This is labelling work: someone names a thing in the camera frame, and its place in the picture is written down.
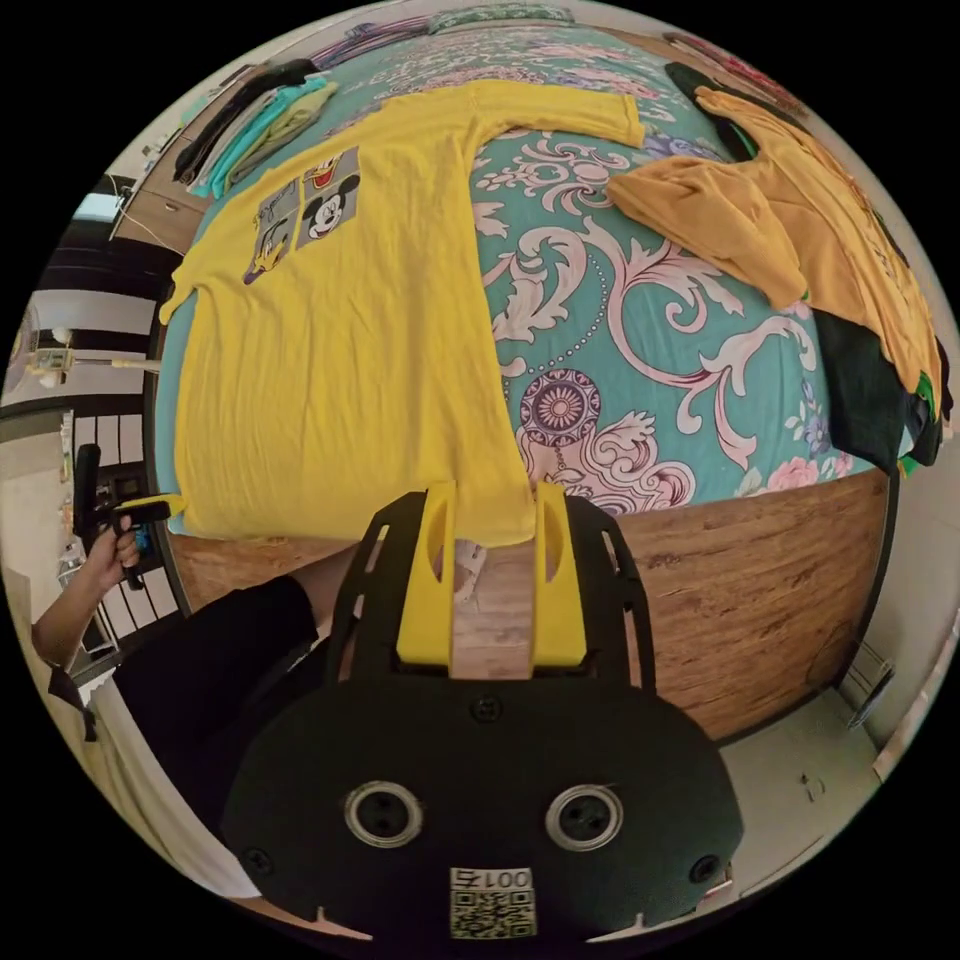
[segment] green clothing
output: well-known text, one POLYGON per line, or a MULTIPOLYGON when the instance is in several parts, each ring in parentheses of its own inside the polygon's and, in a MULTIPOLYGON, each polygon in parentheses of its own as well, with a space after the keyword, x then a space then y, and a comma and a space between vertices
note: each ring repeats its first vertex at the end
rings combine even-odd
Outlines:
POLYGON ((326 102, 336 93, 337 84, 332 81, 320 90, 314 90, 290 104, 266 130, 237 158, 226 176, 226 184, 233 187, 249 175, 271 154, 286 146, 323 111, 326 102))

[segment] drawer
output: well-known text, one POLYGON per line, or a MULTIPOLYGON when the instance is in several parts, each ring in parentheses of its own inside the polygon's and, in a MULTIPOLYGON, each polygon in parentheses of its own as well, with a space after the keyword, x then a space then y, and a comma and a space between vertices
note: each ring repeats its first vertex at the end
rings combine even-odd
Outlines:
POLYGON ((189 143, 188 138, 177 137, 176 142, 164 151, 163 156, 156 162, 153 169, 143 178, 140 190, 166 197, 167 200, 178 207, 192 207, 194 210, 203 213, 213 201, 206 197, 195 197, 193 194, 187 193, 186 186, 173 179, 177 156, 189 143))
POLYGON ((114 236, 167 246, 184 255, 202 219, 203 213, 193 207, 140 189, 124 208, 114 236))

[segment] qr code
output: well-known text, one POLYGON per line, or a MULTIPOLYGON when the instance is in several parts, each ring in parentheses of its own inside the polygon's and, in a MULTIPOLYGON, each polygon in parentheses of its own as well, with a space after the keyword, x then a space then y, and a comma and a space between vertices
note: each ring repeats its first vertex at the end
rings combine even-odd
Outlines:
POLYGON ((451 890, 450 935, 454 940, 532 937, 537 911, 532 890, 451 890))

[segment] floral pattern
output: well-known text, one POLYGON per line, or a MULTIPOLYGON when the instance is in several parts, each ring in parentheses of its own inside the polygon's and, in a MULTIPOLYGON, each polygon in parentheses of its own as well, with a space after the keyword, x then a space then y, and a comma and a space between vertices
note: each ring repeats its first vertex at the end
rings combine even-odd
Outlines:
MULTIPOLYGON (((266 169, 390 97, 480 78, 632 96, 637 150, 509 130, 469 173, 501 389, 531 482, 614 514, 794 489, 869 468, 830 441, 816 326, 629 220, 611 176, 669 156, 730 162, 667 61, 596 30, 494 26, 400 41, 330 72, 321 120, 266 169)), ((227 198, 213 205, 202 230, 227 198)), ((417 269, 431 269, 430 252, 417 269)))

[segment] label sticker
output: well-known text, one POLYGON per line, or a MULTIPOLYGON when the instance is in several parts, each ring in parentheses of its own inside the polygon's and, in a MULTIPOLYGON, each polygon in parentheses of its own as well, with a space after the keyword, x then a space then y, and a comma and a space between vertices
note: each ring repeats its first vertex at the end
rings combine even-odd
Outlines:
POLYGON ((450 869, 450 936, 510 940, 537 932, 533 875, 528 867, 450 869))

